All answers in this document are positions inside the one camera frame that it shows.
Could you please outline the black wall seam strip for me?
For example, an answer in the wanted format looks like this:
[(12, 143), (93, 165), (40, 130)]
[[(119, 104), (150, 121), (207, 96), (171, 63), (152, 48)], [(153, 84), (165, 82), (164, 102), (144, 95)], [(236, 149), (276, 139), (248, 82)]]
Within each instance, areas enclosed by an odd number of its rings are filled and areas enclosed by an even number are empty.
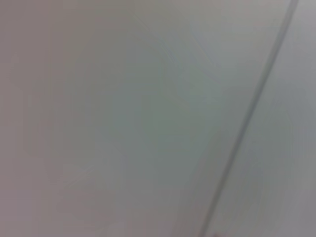
[(208, 226), (213, 219), (216, 206), (220, 200), (220, 197), (221, 197), (221, 194), (222, 194), (223, 189), (225, 187), (226, 181), (229, 177), (230, 171), (231, 171), (231, 169), (234, 165), (234, 162), (236, 160), (238, 150), (240, 149), (241, 143), (243, 141), (243, 138), (245, 136), (245, 133), (247, 131), (249, 123), (252, 119), (252, 116), (254, 114), (254, 111), (256, 109), (256, 106), (258, 104), (260, 96), (262, 94), (262, 91), (265, 87), (265, 84), (266, 84), (266, 82), (271, 74), (275, 60), (278, 56), (278, 53), (280, 51), (280, 48), (282, 46), (282, 43), (284, 41), (288, 27), (291, 23), (292, 17), (295, 13), (295, 10), (297, 8), (299, 1), (300, 0), (290, 0), (290, 2), (289, 2), (289, 5), (286, 9), (284, 17), (281, 21), (280, 28), (279, 28), (278, 33), (276, 35), (276, 39), (275, 39), (273, 46), (269, 52), (268, 58), (264, 64), (264, 68), (262, 69), (262, 72), (260, 74), (260, 78), (259, 78), (259, 81), (257, 83), (256, 89), (253, 93), (253, 97), (251, 98), (251, 101), (249, 103), (249, 106), (247, 108), (245, 116), (244, 116), (243, 121), (241, 123), (240, 129), (237, 133), (237, 137), (234, 139), (234, 143), (233, 143), (233, 146), (230, 150), (228, 160), (227, 160), (227, 162), (224, 166), (224, 169), (221, 173), (220, 179), (217, 182), (216, 189), (214, 190), (214, 195), (213, 195), (212, 200), (210, 202), (210, 205), (207, 209), (207, 213), (203, 219), (203, 223), (200, 227), (198, 234), (195, 237), (206, 237)]

